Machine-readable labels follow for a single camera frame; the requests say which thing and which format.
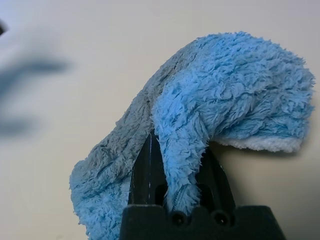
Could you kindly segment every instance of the towel fold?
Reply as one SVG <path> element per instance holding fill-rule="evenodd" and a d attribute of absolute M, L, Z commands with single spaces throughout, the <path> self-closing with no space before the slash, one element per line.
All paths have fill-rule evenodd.
<path fill-rule="evenodd" d="M 314 76 L 278 44 L 248 33 L 200 37 L 174 54 L 133 99 L 114 130 L 70 176 L 71 200 L 90 240 L 116 240 L 131 170 L 149 132 L 159 137 L 169 211 L 199 204 L 195 175 L 209 141 L 297 151 L 308 133 Z"/>

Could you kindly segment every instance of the blurry object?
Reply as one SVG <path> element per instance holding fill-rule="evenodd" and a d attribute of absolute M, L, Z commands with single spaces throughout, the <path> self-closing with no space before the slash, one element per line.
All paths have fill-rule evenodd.
<path fill-rule="evenodd" d="M 30 121 L 3 116 L 1 105 L 14 87 L 30 74 L 60 72 L 67 62 L 56 55 L 57 37 L 50 29 L 10 29 L 0 23 L 0 137 L 29 129 Z"/>

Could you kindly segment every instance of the fluffy blue fabric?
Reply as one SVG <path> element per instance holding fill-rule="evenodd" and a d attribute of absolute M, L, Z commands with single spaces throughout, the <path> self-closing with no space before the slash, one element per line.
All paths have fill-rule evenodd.
<path fill-rule="evenodd" d="M 297 151 L 308 132 L 314 77 L 304 60 L 250 34 L 201 37 L 150 78 L 114 130 L 70 176 L 71 199 L 90 240 L 116 240 L 131 169 L 155 129 L 169 210 L 199 203 L 195 175 L 208 141 Z"/>

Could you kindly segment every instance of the white wall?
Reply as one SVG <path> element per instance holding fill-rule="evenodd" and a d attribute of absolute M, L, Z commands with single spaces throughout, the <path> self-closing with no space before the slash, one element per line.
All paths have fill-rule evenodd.
<path fill-rule="evenodd" d="M 1 239 L 87 239 L 70 201 L 74 164 L 113 129 L 159 66 L 195 38 L 246 31 L 304 57 L 319 77 L 319 11 L 318 0 L 0 0 L 10 31 L 53 31 L 53 53 L 69 62 L 0 95 L 0 124 L 29 123 L 0 134 Z M 288 240 L 320 238 L 319 130 L 317 110 L 294 156 L 218 150 L 243 202 L 270 206 Z"/>

